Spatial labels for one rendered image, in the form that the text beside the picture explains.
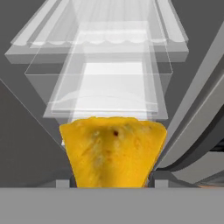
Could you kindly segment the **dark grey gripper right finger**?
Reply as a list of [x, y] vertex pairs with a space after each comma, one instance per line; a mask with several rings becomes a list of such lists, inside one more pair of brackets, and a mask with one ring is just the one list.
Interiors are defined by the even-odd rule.
[[177, 179], [169, 171], [153, 171], [148, 180], [148, 187], [153, 188], [197, 188], [194, 184]]

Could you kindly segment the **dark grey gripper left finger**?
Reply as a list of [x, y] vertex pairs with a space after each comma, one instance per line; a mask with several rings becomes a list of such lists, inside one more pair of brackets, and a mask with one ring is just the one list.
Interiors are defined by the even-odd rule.
[[34, 185], [44, 188], [75, 188], [74, 174], [69, 170], [56, 171]]

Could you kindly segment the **grey fridge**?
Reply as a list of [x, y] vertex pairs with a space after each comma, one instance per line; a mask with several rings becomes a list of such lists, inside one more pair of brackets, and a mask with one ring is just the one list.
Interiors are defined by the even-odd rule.
[[[53, 119], [25, 77], [25, 65], [12, 65], [4, 54], [11, 40], [45, 0], [0, 0], [0, 187], [33, 187], [70, 172], [58, 145]], [[174, 117], [206, 53], [224, 23], [224, 0], [172, 0], [189, 38], [184, 63], [173, 63], [165, 95]]]

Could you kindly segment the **grey fridge door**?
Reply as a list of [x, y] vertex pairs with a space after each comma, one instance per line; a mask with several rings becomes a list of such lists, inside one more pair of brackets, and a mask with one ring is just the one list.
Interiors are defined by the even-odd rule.
[[156, 172], [195, 184], [224, 171], [224, 23], [168, 126]]

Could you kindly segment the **narrow translucent fridge shelf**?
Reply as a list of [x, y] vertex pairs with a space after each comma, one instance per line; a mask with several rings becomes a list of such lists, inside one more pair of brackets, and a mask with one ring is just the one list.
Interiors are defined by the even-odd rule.
[[97, 117], [165, 120], [168, 113], [158, 67], [141, 61], [69, 67], [55, 86], [44, 116], [68, 121]]

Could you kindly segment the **translucent fridge drawer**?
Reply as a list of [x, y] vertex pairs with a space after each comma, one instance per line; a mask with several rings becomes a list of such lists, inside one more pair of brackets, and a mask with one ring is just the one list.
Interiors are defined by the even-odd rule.
[[39, 64], [36, 59], [26, 70], [26, 77], [29, 79], [35, 90], [45, 102], [49, 102], [57, 81], [67, 71], [69, 67], [78, 71], [84, 64], [90, 63], [115, 63], [115, 62], [145, 62], [151, 63], [158, 68], [160, 79], [172, 74], [172, 66], [170, 61], [160, 62], [156, 59], [153, 52], [133, 52], [133, 53], [104, 53], [104, 54], [84, 54], [84, 53], [68, 53], [61, 63], [52, 65]]

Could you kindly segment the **wide translucent fridge shelf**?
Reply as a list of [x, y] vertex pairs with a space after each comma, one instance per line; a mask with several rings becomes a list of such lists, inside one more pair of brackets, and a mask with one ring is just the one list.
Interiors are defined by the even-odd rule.
[[183, 62], [187, 42], [172, 0], [45, 0], [5, 56], [29, 64], [60, 63], [68, 53], [151, 52]]

